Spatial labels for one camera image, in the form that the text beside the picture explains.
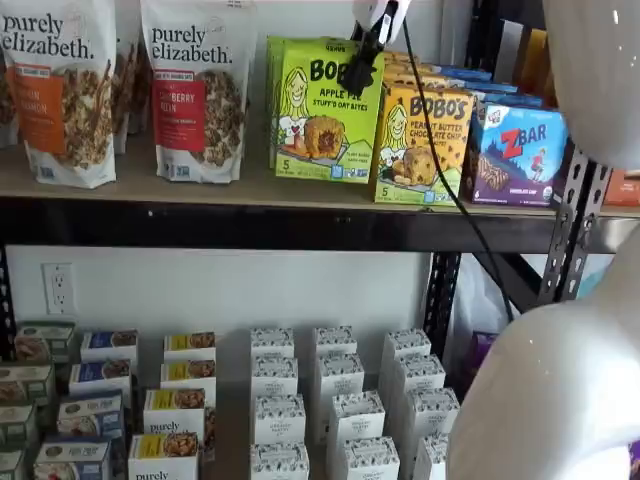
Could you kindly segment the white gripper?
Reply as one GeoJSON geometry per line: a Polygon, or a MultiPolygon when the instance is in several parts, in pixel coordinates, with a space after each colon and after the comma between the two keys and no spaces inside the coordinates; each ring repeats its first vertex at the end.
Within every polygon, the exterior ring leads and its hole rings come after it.
{"type": "Polygon", "coordinates": [[[410,0],[353,2],[351,39],[358,43],[358,50],[345,70],[346,89],[365,89],[373,84],[373,64],[383,48],[396,40],[410,4],[410,0]]]}

